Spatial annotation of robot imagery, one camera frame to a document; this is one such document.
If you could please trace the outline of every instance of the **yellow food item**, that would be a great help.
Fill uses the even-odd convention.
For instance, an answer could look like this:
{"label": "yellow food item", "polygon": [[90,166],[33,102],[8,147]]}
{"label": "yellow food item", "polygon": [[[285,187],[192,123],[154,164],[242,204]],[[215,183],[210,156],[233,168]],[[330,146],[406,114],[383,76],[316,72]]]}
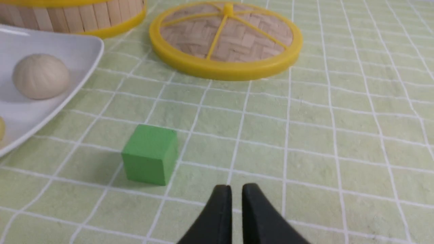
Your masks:
{"label": "yellow food item", "polygon": [[0,117],[0,141],[3,140],[5,131],[6,131],[6,125],[4,124],[3,118]]}

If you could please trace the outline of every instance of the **yellow plastic ring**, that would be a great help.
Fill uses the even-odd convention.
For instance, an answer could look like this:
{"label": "yellow plastic ring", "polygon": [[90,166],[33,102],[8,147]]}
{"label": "yellow plastic ring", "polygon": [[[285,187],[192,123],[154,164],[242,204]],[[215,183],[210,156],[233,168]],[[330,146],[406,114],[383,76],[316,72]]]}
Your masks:
{"label": "yellow plastic ring", "polygon": [[86,31],[86,32],[78,33],[78,34],[97,36],[101,39],[117,36],[119,34],[127,32],[127,31],[131,30],[132,28],[136,27],[137,25],[139,25],[143,21],[145,16],[146,16],[146,9],[143,10],[142,12],[140,12],[140,14],[138,14],[137,16],[135,16],[135,17],[133,17],[133,18],[121,23],[121,24],[118,24],[116,26],[105,28],[105,29],[100,29],[100,30]]}
{"label": "yellow plastic ring", "polygon": [[180,9],[200,4],[212,3],[229,3],[229,2],[198,2],[171,8],[160,14],[152,23],[149,29],[149,36],[156,54],[168,65],[184,72],[188,75],[197,76],[206,79],[226,80],[226,81],[244,81],[261,79],[276,75],[289,66],[293,65],[299,56],[302,48],[302,34],[298,27],[285,17],[259,8],[250,4],[244,4],[254,9],[260,9],[267,15],[275,16],[286,23],[293,33],[293,42],[282,53],[277,56],[263,59],[251,63],[225,63],[214,60],[206,60],[186,54],[170,45],[160,33],[160,27],[163,20],[171,13]]}
{"label": "yellow plastic ring", "polygon": [[104,3],[107,0],[0,0],[0,3],[35,8],[62,8]]}

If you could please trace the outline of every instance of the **table surface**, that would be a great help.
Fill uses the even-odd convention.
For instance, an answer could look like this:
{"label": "table surface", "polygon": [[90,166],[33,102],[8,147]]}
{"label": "table surface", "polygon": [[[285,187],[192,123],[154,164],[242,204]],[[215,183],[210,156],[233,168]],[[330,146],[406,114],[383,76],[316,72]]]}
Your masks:
{"label": "table surface", "polygon": [[[146,20],[105,40],[85,87],[0,159],[0,244],[173,243],[214,185],[255,182],[312,244],[434,242],[434,3],[244,0],[290,18],[303,50],[268,79],[180,74]],[[130,182],[120,151],[137,124],[175,129],[168,186]]]}

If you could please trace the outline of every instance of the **white tray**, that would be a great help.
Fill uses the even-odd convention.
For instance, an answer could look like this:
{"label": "white tray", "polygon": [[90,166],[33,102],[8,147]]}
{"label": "white tray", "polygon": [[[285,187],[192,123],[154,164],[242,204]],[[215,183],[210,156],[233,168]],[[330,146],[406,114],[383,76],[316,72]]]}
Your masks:
{"label": "white tray", "polygon": [[[12,83],[12,70],[23,57],[51,54],[70,70],[71,86],[58,97],[30,100]],[[21,145],[47,124],[80,90],[97,67],[104,43],[98,37],[58,34],[0,24],[0,116],[6,134],[0,142],[0,157]]]}

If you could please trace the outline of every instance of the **lid knob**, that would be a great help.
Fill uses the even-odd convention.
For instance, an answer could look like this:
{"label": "lid knob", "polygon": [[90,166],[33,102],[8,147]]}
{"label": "lid knob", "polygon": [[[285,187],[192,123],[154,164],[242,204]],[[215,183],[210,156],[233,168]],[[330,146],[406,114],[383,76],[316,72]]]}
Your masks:
{"label": "lid knob", "polygon": [[223,14],[227,16],[233,16],[233,4],[225,3],[223,6]]}

